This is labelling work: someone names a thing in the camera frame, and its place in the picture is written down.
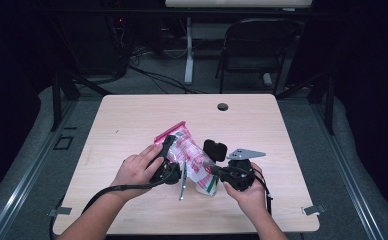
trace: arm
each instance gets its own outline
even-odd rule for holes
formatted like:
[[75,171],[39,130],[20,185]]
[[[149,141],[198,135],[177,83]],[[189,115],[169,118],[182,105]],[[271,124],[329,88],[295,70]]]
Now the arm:
[[[262,169],[255,163],[251,164],[253,168],[262,172]],[[238,206],[253,223],[261,240],[287,239],[266,210],[265,189],[257,180],[243,192],[235,190],[227,182],[224,182],[224,186],[227,193],[238,202]]]
[[[150,166],[148,163],[159,154],[160,150],[162,150],[161,144],[153,144],[139,155],[132,155],[125,159],[110,186],[149,183],[150,178],[162,164],[163,158],[156,159]],[[107,230],[125,203],[148,191],[131,189],[104,194],[70,225],[59,239],[104,239]]]

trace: pink snack bag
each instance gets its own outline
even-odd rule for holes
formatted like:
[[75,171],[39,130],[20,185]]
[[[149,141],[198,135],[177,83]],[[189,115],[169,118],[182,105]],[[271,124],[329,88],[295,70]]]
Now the pink snack bag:
[[186,161],[187,176],[196,183],[196,190],[213,196],[216,193],[216,177],[208,173],[204,162],[213,161],[191,138],[185,122],[182,121],[154,139],[154,143],[163,143],[167,135],[176,136],[174,144],[169,149],[167,158],[171,162],[178,162],[181,166]]

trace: table top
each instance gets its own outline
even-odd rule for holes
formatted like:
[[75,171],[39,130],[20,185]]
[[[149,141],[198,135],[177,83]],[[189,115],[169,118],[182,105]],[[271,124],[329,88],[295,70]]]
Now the table top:
[[[225,103],[228,110],[217,105]],[[268,94],[109,95],[104,97],[80,156],[54,232],[61,234],[87,202],[108,187],[123,159],[141,152],[154,138],[185,121],[199,147],[206,139],[237,148],[265,152],[251,159],[263,169],[272,201],[272,215],[284,232],[311,232],[317,216],[302,207],[312,201],[279,107]],[[255,228],[219,182],[215,196],[198,193],[187,179],[184,199],[180,184],[160,185],[129,201],[108,234],[252,233]]]
[[309,8],[312,0],[166,0],[167,7]]

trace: finger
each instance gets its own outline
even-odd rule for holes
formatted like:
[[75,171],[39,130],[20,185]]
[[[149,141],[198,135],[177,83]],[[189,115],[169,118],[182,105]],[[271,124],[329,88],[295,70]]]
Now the finger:
[[257,165],[256,163],[252,162],[251,163],[251,167],[255,170],[254,171],[254,175],[256,175],[257,177],[263,179],[262,169],[259,167],[259,165]]
[[153,144],[153,147],[150,149],[150,151],[147,152],[140,160],[140,167],[143,168],[143,170],[146,169],[151,160],[153,160],[160,153],[162,148],[162,144]]
[[234,193],[237,192],[237,190],[235,190],[231,184],[229,184],[228,182],[223,182],[223,186],[225,187],[225,190],[226,192],[228,193],[229,196],[234,196]]
[[140,165],[143,161],[143,159],[151,152],[154,150],[156,147],[155,144],[151,144],[148,147],[146,147],[138,156],[134,159],[134,162],[136,161],[137,166]]
[[147,169],[144,171],[145,176],[150,179],[153,177],[154,173],[157,171],[157,169],[162,165],[163,161],[165,159],[163,157],[159,157],[156,160],[151,163],[150,166],[147,167]]

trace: grommet hole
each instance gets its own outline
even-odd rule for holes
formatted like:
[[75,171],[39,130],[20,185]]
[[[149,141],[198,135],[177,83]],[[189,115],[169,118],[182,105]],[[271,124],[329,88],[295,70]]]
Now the grommet hole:
[[228,104],[226,104],[226,103],[219,103],[218,104],[218,109],[220,110],[220,111],[226,111],[226,110],[228,110]]

